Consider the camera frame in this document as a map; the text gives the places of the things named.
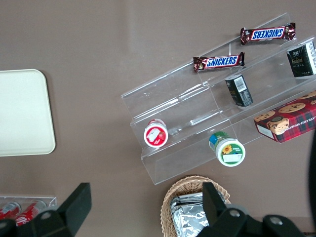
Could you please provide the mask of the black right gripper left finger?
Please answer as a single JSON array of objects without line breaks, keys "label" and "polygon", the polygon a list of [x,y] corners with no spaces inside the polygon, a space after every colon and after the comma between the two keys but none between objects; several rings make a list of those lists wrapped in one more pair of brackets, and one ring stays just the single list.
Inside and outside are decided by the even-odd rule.
[{"label": "black right gripper left finger", "polygon": [[14,220],[1,220],[2,237],[74,237],[91,210],[90,183],[80,183],[57,208],[38,214],[33,220],[16,226]]}]

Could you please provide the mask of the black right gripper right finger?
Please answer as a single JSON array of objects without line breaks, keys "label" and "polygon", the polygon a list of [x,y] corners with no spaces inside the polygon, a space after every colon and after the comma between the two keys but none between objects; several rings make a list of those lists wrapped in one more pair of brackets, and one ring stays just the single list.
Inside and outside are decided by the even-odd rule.
[{"label": "black right gripper right finger", "polygon": [[261,222],[236,207],[227,207],[214,185],[203,183],[203,209],[209,226],[199,237],[303,237],[296,225],[286,217],[267,215]]}]

